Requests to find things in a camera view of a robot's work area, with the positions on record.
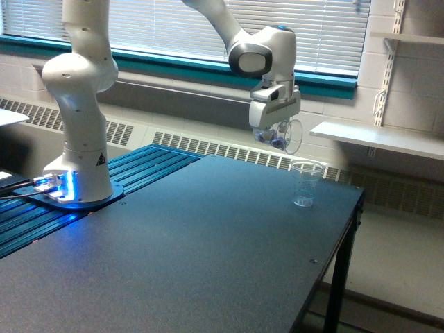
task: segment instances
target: warning label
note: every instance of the warning label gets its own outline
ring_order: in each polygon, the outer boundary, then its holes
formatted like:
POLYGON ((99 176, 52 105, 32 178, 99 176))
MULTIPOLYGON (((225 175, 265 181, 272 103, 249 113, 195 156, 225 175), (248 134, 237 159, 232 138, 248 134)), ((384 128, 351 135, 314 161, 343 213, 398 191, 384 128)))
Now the warning label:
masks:
POLYGON ((96 167, 98 167, 99 165, 105 164, 105 163, 106 163, 105 156, 103 156, 103 153, 101 153, 99 160, 97 161, 96 167))

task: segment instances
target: black cable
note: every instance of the black cable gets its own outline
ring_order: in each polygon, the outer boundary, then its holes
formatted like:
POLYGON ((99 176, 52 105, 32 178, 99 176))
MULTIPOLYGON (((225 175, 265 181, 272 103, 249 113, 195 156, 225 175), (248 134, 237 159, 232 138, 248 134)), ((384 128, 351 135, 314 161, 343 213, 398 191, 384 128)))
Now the black cable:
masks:
POLYGON ((32 186, 32 185, 34 185, 34 182, 32 180, 30 180, 29 182, 22 182, 20 184, 11 185, 11 186, 5 187, 4 189, 1 189, 0 195, 14 191, 15 189, 20 189, 22 187, 32 186))
POLYGON ((18 194, 16 196, 0 196, 0 200, 11 200, 11 199, 18 199, 18 198, 27 198, 29 196, 36 196, 38 194, 46 194, 46 193, 51 193, 53 192, 55 189, 47 189, 46 191, 42 191, 42 192, 35 192, 35 193, 27 193, 27 194, 18 194))

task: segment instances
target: white shelf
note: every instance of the white shelf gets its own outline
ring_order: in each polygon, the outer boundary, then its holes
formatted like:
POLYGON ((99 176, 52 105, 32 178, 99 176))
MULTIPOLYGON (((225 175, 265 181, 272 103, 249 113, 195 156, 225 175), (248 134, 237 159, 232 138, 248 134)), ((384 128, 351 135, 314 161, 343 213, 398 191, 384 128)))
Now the white shelf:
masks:
POLYGON ((388 40, 400 40, 401 42, 408 43, 444 45, 444 38, 439 37, 405 35, 402 33, 371 33, 370 36, 387 38, 388 40))
POLYGON ((0 126, 27 121, 29 118, 21 113, 0 109, 0 126))
POLYGON ((444 160, 444 137, 412 130, 377 127, 351 121, 324 121, 313 128, 310 134, 361 146, 444 160))

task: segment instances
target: radiator vent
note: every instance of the radiator vent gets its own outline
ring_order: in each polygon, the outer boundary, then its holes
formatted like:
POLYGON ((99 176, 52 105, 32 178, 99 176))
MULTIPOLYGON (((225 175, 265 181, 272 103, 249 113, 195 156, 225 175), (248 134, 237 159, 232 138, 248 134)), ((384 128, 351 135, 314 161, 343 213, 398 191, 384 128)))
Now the radiator vent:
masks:
MULTIPOLYGON (((25 114, 29 117, 26 123, 30 125, 63 132, 62 116, 59 110, 1 98, 0 109, 25 114)), ((134 126, 131 125, 107 121, 106 141, 120 146, 126 146, 133 133, 133 129, 134 126)))
MULTIPOLYGON (((179 148, 202 155, 218 155, 284 170, 289 170, 292 160, 295 160, 259 150, 255 151, 245 146, 217 144, 160 131, 154 135, 153 144, 179 148)), ((435 219, 444 219, 443 185, 429 185, 407 177, 393 177, 382 171, 374 172, 367 169, 349 171, 333 166, 325 168, 323 177, 335 182, 364 187, 367 203, 435 219)))

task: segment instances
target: dark gray tabletop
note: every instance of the dark gray tabletop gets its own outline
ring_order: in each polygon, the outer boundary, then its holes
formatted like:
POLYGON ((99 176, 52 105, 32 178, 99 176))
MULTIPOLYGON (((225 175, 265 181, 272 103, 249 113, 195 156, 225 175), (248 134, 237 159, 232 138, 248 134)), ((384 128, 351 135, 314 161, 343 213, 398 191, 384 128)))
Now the dark gray tabletop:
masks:
POLYGON ((206 157, 0 260, 0 330, 288 332, 362 190, 206 157), (312 264, 311 259, 318 260, 312 264))

